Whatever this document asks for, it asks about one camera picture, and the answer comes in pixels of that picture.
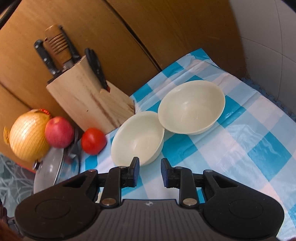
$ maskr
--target yellow onion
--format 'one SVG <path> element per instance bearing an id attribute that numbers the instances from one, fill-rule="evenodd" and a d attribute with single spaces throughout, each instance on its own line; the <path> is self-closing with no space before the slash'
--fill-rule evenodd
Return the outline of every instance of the yellow onion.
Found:
<path id="1" fill-rule="evenodd" d="M 48 111 L 31 110 L 17 118 L 10 132 L 4 128 L 4 141 L 18 158 L 33 163 L 49 150 L 50 145 L 44 134 L 49 120 Z"/>

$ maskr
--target pot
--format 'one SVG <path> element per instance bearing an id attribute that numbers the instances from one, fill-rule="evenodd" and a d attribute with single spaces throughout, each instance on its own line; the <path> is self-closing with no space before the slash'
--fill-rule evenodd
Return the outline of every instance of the pot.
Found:
<path id="1" fill-rule="evenodd" d="M 55 184 L 65 181 L 79 173 L 79 149 L 77 145 L 78 131 L 75 131 L 74 141 L 67 148 L 51 147 L 48 153 L 36 161 L 33 193 L 40 192 Z"/>

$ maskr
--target black scissors handle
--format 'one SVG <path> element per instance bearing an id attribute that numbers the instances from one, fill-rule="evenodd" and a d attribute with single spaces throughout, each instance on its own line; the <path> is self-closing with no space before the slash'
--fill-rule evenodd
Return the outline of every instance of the black scissors handle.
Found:
<path id="1" fill-rule="evenodd" d="M 84 50 L 87 61 L 91 67 L 91 69 L 93 70 L 94 74 L 97 76 L 97 78 L 99 79 L 102 87 L 107 90 L 110 91 L 110 88 L 107 84 L 106 78 L 104 76 L 104 73 L 102 71 L 102 67 L 101 67 L 101 63 L 98 59 L 98 56 L 96 55 L 95 51 L 93 49 L 89 49 L 86 48 Z"/>

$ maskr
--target bowl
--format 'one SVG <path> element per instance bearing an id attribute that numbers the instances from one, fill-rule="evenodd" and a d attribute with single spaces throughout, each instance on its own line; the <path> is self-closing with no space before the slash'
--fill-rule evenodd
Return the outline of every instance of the bowl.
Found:
<path id="1" fill-rule="evenodd" d="M 140 166 L 153 162 L 163 148 L 164 132 L 157 113 L 144 111 L 133 115 L 114 136 L 112 160 L 117 166 L 129 166 L 135 156 L 140 159 Z"/>
<path id="2" fill-rule="evenodd" d="M 216 84 L 194 80 L 175 87 L 163 98 L 158 118 L 171 132 L 196 135 L 208 130 L 224 107 L 224 93 Z"/>

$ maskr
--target cabinet door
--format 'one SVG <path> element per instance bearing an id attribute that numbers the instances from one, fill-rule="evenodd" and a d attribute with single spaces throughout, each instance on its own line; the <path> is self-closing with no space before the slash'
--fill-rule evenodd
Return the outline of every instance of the cabinet door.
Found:
<path id="1" fill-rule="evenodd" d="M 130 95 L 158 71 L 101 0 L 22 0 L 0 31 L 0 82 L 32 108 L 67 116 L 46 90 L 51 74 L 33 44 L 61 24 L 81 55 L 94 49 L 106 79 Z"/>
<path id="2" fill-rule="evenodd" d="M 107 0 L 163 69 L 203 48 L 221 68 L 244 68 L 228 0 Z"/>
<path id="3" fill-rule="evenodd" d="M 2 85 L 0 85 L 0 132 L 3 134 L 3 129 L 6 126 L 9 130 L 16 119 L 23 113 L 29 111 L 30 108 L 24 105 L 9 93 Z M 0 152 L 5 156 L 15 161 L 19 165 L 32 171 L 32 164 L 20 160 L 12 152 L 11 148 L 4 143 L 3 136 L 0 136 Z"/>

